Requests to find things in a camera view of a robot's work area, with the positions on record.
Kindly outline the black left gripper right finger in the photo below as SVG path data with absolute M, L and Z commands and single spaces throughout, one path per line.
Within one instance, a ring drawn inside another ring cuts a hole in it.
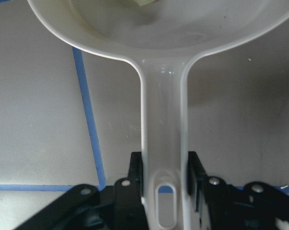
M 289 230 L 289 195 L 263 182 L 239 189 L 209 176 L 194 151 L 188 153 L 187 185 L 202 230 Z

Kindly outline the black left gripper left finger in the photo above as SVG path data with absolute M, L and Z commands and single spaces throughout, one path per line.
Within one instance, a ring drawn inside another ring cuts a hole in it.
M 99 191 L 95 186 L 72 187 L 20 224 L 18 230 L 147 230 L 144 206 L 143 163 L 131 153 L 127 177 Z

